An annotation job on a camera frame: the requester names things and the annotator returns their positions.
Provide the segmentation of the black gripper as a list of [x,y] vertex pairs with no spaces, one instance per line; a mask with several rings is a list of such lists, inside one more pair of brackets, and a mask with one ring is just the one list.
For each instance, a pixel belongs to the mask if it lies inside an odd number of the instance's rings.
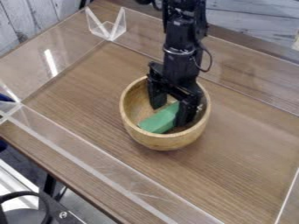
[[203,90],[197,83],[202,71],[201,46],[193,49],[163,48],[163,64],[151,62],[147,75],[150,104],[159,109],[167,103],[167,95],[179,102],[175,126],[186,126],[198,115]]

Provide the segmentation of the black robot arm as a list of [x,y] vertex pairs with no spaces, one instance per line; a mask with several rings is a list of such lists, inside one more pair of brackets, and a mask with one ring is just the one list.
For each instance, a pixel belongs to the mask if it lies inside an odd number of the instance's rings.
[[197,79],[201,72],[210,70],[202,68],[202,40],[209,32],[206,3],[207,0],[163,0],[163,64],[149,64],[147,89],[154,109],[166,104],[169,95],[179,101],[175,127],[194,120],[205,97]]

